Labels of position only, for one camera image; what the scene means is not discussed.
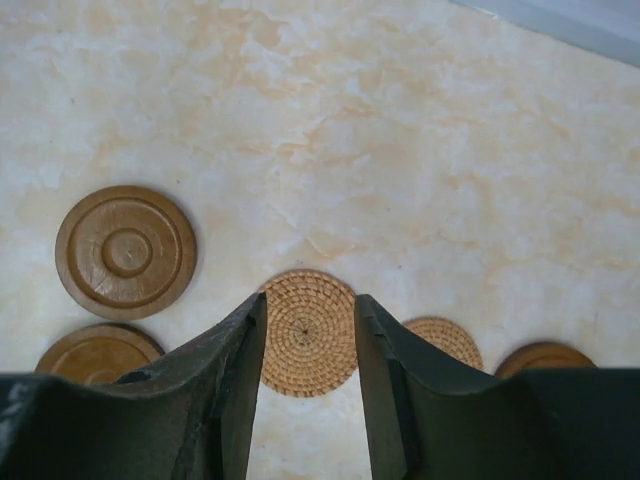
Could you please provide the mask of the woven rattan coaster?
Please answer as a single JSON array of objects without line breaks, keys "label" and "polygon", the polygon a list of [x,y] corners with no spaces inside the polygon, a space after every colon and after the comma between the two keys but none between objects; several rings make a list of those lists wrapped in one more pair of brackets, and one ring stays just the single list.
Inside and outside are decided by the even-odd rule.
[{"label": "woven rattan coaster", "polygon": [[404,323],[411,332],[456,360],[483,371],[480,351],[471,335],[451,320],[436,316],[411,319]]},{"label": "woven rattan coaster", "polygon": [[261,381],[285,396],[311,398],[346,382],[357,368],[349,285],[326,272],[295,269],[264,283],[267,334]]}]

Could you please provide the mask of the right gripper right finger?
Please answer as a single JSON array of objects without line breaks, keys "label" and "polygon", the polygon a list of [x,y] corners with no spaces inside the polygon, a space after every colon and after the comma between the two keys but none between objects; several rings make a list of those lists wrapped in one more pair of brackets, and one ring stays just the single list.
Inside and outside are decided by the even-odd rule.
[{"label": "right gripper right finger", "polygon": [[355,342],[376,479],[635,479],[639,373],[528,369],[499,379],[355,301]]}]

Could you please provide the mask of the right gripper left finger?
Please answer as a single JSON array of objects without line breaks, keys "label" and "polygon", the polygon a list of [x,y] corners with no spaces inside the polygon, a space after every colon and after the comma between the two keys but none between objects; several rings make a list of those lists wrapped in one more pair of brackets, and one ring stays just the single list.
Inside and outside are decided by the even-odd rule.
[{"label": "right gripper left finger", "polygon": [[1,378],[5,479],[242,479],[266,340],[267,297],[112,383]]}]

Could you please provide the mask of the dark wooden coaster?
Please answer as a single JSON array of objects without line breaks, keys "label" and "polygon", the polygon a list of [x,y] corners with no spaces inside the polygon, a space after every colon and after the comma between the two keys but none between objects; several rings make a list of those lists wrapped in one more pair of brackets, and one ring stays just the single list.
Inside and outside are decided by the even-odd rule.
[{"label": "dark wooden coaster", "polygon": [[595,367],[595,363],[574,347],[559,342],[541,341],[521,346],[510,353],[494,375],[508,378],[530,368]]},{"label": "dark wooden coaster", "polygon": [[167,196],[135,185],[97,190],[62,221],[55,264],[69,295],[87,311],[133,321],[170,307],[197,263],[194,228]]},{"label": "dark wooden coaster", "polygon": [[56,341],[34,372],[54,374],[81,385],[113,383],[164,355],[144,331],[114,323],[77,329]]}]

